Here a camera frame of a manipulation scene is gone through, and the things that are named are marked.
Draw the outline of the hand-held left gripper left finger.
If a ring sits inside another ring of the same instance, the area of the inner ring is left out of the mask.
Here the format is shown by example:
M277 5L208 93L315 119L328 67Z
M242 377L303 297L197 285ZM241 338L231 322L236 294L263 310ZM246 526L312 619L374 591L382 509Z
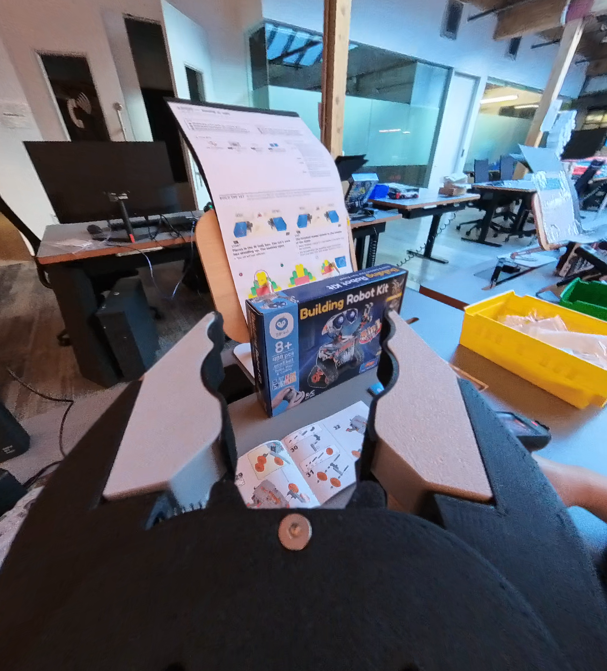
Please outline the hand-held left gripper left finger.
M166 492L184 510L206 507L233 476L237 452L224 397L222 315L210 312L141 379L103 495Z

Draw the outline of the person's right forearm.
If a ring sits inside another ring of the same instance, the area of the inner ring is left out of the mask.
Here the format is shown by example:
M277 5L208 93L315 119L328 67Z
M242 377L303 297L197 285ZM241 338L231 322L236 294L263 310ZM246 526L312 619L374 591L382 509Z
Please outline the person's right forearm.
M536 453L532 457L566 507L581 507L607 524L607 476Z

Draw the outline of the grey desk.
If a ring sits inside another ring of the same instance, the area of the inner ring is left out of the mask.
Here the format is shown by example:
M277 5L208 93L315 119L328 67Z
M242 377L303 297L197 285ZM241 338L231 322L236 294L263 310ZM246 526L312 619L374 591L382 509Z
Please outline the grey desk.
M407 289L401 307L404 319L416 317L411 328L443 359L485 383L484 397L493 407L516 412L549 426L551 442L540 455L565 464L584 466L607 476L607 405L577 409L519 378L496 363L459 345L462 311ZM372 370L299 406L269 418L256 394L228 406L238 455L270 439L328 417L357 401L371 403L368 391L376 382Z

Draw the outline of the wood-edged monitor desk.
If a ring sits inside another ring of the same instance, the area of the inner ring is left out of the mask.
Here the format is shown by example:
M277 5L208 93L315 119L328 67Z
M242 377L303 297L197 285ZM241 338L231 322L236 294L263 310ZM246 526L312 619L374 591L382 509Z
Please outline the wood-edged monitor desk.
M106 220L50 225L36 253L79 371L101 387L115 385L121 374L96 318L99 296L122 276L187 260L193 250L196 224L190 212L140 217L136 224L136 241L121 241L124 231L111 230Z

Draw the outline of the yellow plastic bin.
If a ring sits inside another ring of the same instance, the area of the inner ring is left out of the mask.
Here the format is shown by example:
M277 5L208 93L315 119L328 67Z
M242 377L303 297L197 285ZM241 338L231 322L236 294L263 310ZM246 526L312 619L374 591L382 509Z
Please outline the yellow plastic bin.
M468 305L460 344L561 398L585 408L607 404L607 370L549 346L500 322L505 315L560 316L571 331L607 336L607 322L513 291Z

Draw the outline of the black computer tower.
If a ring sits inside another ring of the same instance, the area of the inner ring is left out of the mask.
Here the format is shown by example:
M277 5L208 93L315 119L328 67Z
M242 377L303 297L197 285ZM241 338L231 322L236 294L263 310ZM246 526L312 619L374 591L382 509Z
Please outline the black computer tower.
M96 315L123 379L137 380L155 363L159 347L155 319L140 278L119 279Z

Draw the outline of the clear plastic bags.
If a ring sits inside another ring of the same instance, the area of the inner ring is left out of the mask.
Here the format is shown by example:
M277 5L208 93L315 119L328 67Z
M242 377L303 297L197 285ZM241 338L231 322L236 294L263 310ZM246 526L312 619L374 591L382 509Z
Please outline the clear plastic bags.
M527 316L505 315L505 326L607 370L607 335L568 329L560 316L540 317L534 311Z

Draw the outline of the white instruction booklet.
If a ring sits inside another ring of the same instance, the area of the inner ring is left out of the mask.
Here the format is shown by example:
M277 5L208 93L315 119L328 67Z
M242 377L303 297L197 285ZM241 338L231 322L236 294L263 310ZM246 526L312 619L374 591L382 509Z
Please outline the white instruction booklet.
M368 413L358 401L239 457L234 482L246 506L315 508L353 485Z

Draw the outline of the blue robot kit box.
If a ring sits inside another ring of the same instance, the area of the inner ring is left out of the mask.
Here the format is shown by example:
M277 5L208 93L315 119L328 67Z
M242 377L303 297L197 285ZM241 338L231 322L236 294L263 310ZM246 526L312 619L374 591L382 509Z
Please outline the blue robot kit box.
M249 298L255 384L278 415L375 368L385 315L399 312L408 271L381 264Z

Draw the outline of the wooden display stand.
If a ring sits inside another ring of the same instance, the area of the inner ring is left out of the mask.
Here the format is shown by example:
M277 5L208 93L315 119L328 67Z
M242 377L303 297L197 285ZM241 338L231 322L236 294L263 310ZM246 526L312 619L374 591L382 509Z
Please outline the wooden display stand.
M210 209L201 216L194 231L194 240L215 310L223 317L225 335L238 343L249 343L249 328L242 311L244 302L234 286L215 210Z

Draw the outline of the green plastic bin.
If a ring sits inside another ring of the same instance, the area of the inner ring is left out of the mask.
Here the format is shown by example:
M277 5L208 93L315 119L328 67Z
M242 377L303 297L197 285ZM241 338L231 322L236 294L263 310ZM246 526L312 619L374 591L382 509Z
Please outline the green plastic bin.
M560 305L607 322L607 284L575 279L561 294Z

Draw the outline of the black computer monitor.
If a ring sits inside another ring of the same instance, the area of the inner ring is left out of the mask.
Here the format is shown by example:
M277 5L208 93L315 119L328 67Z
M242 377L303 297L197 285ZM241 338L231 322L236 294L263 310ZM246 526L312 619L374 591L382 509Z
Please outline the black computer monitor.
M110 194L132 217L183 211L163 142L23 143L61 224L118 219Z

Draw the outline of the white printed sheet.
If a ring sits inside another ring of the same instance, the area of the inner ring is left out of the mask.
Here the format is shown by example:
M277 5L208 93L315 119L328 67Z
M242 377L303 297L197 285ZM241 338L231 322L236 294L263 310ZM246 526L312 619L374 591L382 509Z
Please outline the white printed sheet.
M342 182L297 113L167 99L213 203L241 310L357 269Z

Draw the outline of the black phone sign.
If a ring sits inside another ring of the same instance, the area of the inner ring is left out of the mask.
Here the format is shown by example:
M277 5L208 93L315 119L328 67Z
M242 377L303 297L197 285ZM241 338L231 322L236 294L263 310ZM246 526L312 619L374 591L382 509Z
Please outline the black phone sign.
M69 139L109 141L86 57L51 53L39 57Z

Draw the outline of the wooden pillar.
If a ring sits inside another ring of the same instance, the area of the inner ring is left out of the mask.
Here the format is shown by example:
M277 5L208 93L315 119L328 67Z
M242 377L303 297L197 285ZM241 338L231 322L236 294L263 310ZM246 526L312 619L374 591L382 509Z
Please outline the wooden pillar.
M349 60L351 1L324 2L321 142L333 158L342 153Z

